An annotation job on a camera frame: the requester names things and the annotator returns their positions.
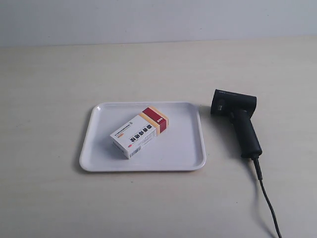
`barcode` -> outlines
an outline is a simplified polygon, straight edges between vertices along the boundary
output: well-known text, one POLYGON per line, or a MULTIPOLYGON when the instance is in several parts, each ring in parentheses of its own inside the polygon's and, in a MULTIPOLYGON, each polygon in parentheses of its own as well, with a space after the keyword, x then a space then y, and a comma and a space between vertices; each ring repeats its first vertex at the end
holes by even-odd
POLYGON ((141 149, 141 147, 139 146, 135 151, 133 151, 133 152, 129 155, 129 158, 131 158, 132 156, 134 156, 140 149, 141 149))

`black cable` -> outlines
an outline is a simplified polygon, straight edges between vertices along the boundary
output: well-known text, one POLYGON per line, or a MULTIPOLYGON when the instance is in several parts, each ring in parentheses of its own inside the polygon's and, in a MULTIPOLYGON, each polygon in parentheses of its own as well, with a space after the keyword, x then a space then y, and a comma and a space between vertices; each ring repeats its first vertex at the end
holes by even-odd
POLYGON ((276 233, 277 233, 277 235, 278 235, 278 238, 282 238, 282 235, 281 235, 281 233, 280 233, 280 231, 279 231, 279 227, 278 227, 278 223, 277 223, 277 219, 276 219, 275 212, 274 212, 274 210, 273 210, 272 204, 271 204, 271 202, 269 201, 269 198, 268 198, 268 196, 267 196, 267 194, 266 194, 266 191, 265 191, 265 189, 264 189, 264 185, 263 185, 263 181, 262 181, 263 178, 262 178, 262 173, 261 173, 261 169, 260 169, 259 160, 258 160, 258 158, 253 158, 252 160, 253 160, 253 162, 254 162, 254 166, 256 167, 257 176, 258 176, 258 180, 260 181, 260 185, 261 185, 261 189, 262 189, 263 195, 264 195, 264 197, 265 197, 265 199, 266 199, 266 202, 267 202, 267 204, 268 204, 268 207, 269 207, 269 209, 270 209, 270 211, 271 211, 271 214, 272 214, 272 217, 273 217, 273 221, 274 221, 276 233))

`black barcode scanner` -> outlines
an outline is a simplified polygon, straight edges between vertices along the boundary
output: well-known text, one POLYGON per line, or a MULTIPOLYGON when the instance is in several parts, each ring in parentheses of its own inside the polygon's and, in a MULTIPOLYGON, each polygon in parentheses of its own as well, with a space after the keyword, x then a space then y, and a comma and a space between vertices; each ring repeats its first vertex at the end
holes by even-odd
POLYGON ((211 114, 227 116, 233 124, 241 147, 242 158, 258 158, 262 154, 251 116, 257 106, 254 96, 216 89, 211 103, 211 114))

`plastic tray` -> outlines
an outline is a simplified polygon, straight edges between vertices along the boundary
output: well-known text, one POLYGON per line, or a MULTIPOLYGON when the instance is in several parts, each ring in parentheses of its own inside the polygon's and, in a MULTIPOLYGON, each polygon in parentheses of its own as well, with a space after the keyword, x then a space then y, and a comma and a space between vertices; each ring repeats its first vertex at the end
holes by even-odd
POLYGON ((80 155, 81 167, 89 172, 192 171, 205 162, 198 108, 187 102, 99 104, 92 111, 80 155), (109 135, 148 106, 169 117, 169 127, 127 159, 112 145, 109 135))

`red stripe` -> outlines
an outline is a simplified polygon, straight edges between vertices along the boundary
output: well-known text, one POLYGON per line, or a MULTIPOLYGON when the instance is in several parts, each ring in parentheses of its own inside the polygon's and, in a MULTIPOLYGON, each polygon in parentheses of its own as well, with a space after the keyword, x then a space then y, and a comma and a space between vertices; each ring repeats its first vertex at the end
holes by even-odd
POLYGON ((159 124, 159 131, 160 132, 162 132, 166 129, 166 127, 167 127, 166 120, 163 117, 161 117, 159 114, 154 112, 151 108, 146 108, 143 111, 143 113, 159 124))

